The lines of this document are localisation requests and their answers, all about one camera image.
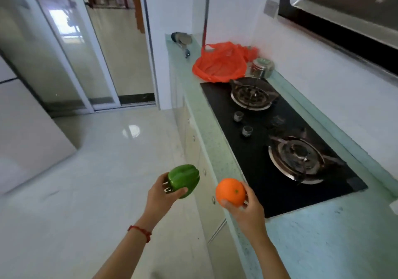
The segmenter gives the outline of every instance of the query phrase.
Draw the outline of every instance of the refrigerator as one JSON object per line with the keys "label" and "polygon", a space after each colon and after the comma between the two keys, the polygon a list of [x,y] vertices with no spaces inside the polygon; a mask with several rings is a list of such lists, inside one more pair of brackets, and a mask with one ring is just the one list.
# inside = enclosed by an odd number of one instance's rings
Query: refrigerator
{"label": "refrigerator", "polygon": [[0,195],[76,148],[0,57]]}

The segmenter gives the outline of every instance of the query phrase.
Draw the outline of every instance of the gas burner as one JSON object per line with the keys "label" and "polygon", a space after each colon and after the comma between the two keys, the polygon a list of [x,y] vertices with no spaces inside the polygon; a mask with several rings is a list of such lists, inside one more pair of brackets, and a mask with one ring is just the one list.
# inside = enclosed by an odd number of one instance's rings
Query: gas burner
{"label": "gas burner", "polygon": [[242,85],[231,91],[231,98],[239,106],[249,110],[265,110],[272,103],[267,101],[268,96],[260,88]]}
{"label": "gas burner", "polygon": [[230,84],[232,100],[249,110],[265,110],[279,96],[268,82],[252,77],[231,80]]}
{"label": "gas burner", "polygon": [[293,136],[277,138],[276,146],[269,146],[268,153],[273,164],[287,177],[307,185],[322,182],[316,174],[325,167],[325,160],[321,153],[307,141]]}

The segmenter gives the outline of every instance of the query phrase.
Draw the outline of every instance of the person's right hand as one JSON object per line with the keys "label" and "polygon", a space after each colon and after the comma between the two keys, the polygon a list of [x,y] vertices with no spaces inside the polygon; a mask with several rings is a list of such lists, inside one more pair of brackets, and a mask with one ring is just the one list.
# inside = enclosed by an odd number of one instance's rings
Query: person's right hand
{"label": "person's right hand", "polygon": [[239,227],[251,244],[257,240],[267,237],[266,221],[264,219],[264,208],[261,206],[252,188],[242,182],[248,196],[248,204],[244,209],[235,207],[231,202],[223,199],[221,205],[226,208],[236,219]]}

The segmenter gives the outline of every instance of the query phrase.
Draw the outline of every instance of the forearm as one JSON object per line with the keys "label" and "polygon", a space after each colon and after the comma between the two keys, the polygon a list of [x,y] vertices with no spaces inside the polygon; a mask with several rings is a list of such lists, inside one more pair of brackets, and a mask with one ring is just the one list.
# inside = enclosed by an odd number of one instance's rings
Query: forearm
{"label": "forearm", "polygon": [[[145,216],[142,216],[136,225],[147,231],[152,231],[155,226]],[[128,231],[93,279],[130,279],[140,260],[146,242],[147,237],[141,231],[136,229]]]}
{"label": "forearm", "polygon": [[267,235],[252,242],[264,279],[290,279],[285,266]]}

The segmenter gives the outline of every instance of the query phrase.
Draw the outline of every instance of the kitchen countertop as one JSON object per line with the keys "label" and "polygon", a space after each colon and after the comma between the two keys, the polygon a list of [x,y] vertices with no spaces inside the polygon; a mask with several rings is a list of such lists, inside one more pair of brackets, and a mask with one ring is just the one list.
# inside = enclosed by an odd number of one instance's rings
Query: kitchen countertop
{"label": "kitchen countertop", "polygon": [[[214,177],[217,182],[225,177],[245,180],[199,85],[203,81],[192,74],[199,45],[195,41],[190,45],[188,59],[169,35],[166,46]],[[278,72],[273,72],[269,83],[369,187],[267,220],[268,235],[291,278],[398,276],[398,216],[388,206],[398,196],[398,181]],[[224,212],[247,278],[262,278],[253,248]]]}

